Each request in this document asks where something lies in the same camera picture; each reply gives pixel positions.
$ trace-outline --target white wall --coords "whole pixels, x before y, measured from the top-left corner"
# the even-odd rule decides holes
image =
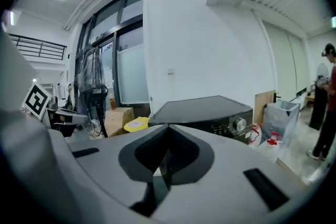
[[[329,31],[307,40],[308,54],[311,61],[311,83],[316,80],[316,72],[319,64],[325,63],[329,72],[331,72],[332,64],[329,63],[326,57],[321,57],[321,53],[328,43],[332,43],[336,47],[336,30]]]
[[[166,101],[217,94],[254,107],[255,94],[275,89],[269,47],[253,13],[204,3],[144,0],[152,112]]]
[[[37,38],[69,46],[70,32],[65,31],[58,24],[21,13],[16,25],[7,25],[7,32],[31,38]]]

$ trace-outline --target wooden board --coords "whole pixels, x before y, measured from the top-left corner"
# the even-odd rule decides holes
[[[273,103],[274,93],[275,90],[256,94],[253,122],[257,123],[259,126],[261,126],[263,122],[264,107],[268,103]]]

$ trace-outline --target cardboard box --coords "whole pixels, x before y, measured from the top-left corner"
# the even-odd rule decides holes
[[[116,110],[107,110],[105,113],[105,129],[108,136],[116,136],[127,133],[123,129],[126,123],[134,120],[133,108],[117,108]],[[103,138],[103,135],[91,137],[92,139]]]

